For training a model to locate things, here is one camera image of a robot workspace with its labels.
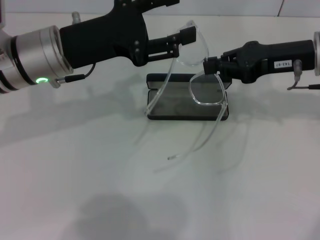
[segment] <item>white table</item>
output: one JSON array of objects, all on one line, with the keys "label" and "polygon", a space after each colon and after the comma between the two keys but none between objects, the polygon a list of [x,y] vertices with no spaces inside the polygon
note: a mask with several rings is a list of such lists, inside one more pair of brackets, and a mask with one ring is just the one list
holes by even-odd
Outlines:
[{"label": "white table", "polygon": [[[189,19],[211,56],[247,41],[312,39],[320,27],[316,18],[145,17],[151,39]],[[70,22],[68,14],[8,14],[6,29]],[[234,80],[230,117],[215,138],[171,163],[203,124],[144,117],[146,75],[167,64],[111,59],[88,80],[1,96],[1,240],[319,239],[320,92],[288,92],[292,73]],[[301,84],[319,81],[310,71]]]}]

